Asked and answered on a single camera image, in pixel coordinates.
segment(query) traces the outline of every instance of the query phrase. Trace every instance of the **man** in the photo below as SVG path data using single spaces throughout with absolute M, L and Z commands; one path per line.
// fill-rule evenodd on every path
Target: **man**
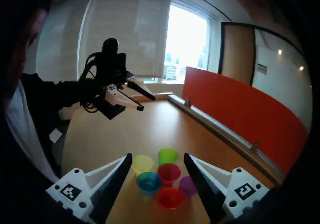
M 25 24 L 8 65 L 5 87 L 5 117 L 15 141 L 37 169 L 53 182 L 59 168 L 53 158 L 45 117 L 63 107 L 94 95 L 94 81 L 43 82 L 37 74 L 23 74 L 28 48 L 40 31 L 51 0 L 39 0 L 38 7 Z
M 10 21 L 1 34 L 1 137 L 0 186 L 3 213 L 14 222 L 78 222 L 45 192 L 58 180 L 50 139 L 45 130 L 47 115 L 94 96 L 95 81 L 43 82 L 37 74 L 23 74 L 28 48 L 40 35 L 51 0 L 4 0 Z

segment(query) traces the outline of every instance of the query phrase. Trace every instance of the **yellow cup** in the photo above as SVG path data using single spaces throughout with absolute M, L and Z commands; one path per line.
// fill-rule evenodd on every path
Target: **yellow cup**
M 153 159 L 147 155 L 137 155 L 132 161 L 132 168 L 136 176 L 139 176 L 143 172 L 150 172 L 153 165 Z

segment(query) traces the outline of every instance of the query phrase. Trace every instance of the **blue cup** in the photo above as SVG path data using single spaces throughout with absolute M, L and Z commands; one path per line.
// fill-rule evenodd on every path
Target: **blue cup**
M 137 185 L 145 195 L 153 195 L 162 185 L 157 173 L 144 172 L 137 177 Z

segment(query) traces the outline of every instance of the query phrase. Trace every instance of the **plastic cup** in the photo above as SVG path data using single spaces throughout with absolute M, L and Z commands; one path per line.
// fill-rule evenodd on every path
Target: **plastic cup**
M 137 155 L 132 161 L 132 168 L 139 176 L 141 173 L 150 172 L 153 168 L 154 161 L 150 156 Z
M 158 175 L 163 186 L 171 186 L 181 175 L 179 167 L 173 163 L 166 163 L 158 168 Z
M 193 194 L 197 193 L 197 188 L 193 184 L 191 176 L 185 176 L 181 179 L 179 184 L 179 190 L 183 192 L 183 195 L 186 198 L 189 198 Z
M 178 153 L 171 148 L 165 148 L 159 151 L 159 166 L 165 163 L 175 163 L 178 159 Z
M 176 209 L 184 202 L 182 191 L 177 188 L 165 188 L 158 196 L 158 203 L 164 209 Z
M 144 172 L 137 177 L 137 185 L 145 195 L 153 195 L 161 184 L 160 177 L 154 172 Z

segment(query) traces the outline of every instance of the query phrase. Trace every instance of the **red divider panel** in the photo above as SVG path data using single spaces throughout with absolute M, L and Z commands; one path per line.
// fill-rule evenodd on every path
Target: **red divider panel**
M 253 144 L 288 173 L 308 137 L 301 121 L 271 96 L 234 79 L 187 67 L 182 98 Z

